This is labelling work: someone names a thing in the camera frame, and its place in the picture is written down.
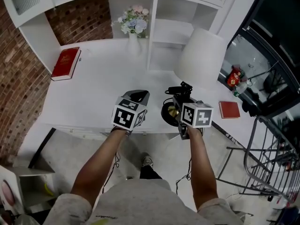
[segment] table lamp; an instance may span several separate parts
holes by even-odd
[[[196,28],[182,51],[175,74],[186,83],[212,90],[227,49],[226,41],[207,30]]]

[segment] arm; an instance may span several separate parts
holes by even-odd
[[[201,132],[192,127],[188,127],[187,132],[191,142],[191,183],[194,202],[198,210],[203,203],[218,198],[217,182]]]
[[[71,193],[79,195],[94,206],[100,189],[105,183],[113,157],[118,150],[126,131],[115,130],[110,133],[101,147],[86,162],[78,173]]]

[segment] flower vase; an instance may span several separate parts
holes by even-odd
[[[139,43],[139,40],[137,39],[136,33],[129,33],[129,40],[127,42],[126,51],[134,57],[140,55],[142,48]]]

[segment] bottle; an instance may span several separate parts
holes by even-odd
[[[232,90],[232,93],[234,96],[238,97],[240,94],[242,94],[247,87],[251,84],[249,80],[245,82],[240,82],[239,85],[235,86],[234,89]]]
[[[229,87],[234,87],[235,85],[237,85],[240,81],[240,72],[238,73],[231,73],[229,75],[229,78],[227,80],[227,84]]]

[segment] sneaker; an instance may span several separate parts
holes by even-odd
[[[142,159],[142,167],[145,167],[145,166],[148,166],[148,165],[153,168],[153,161],[152,161],[151,157],[149,155],[146,155]]]

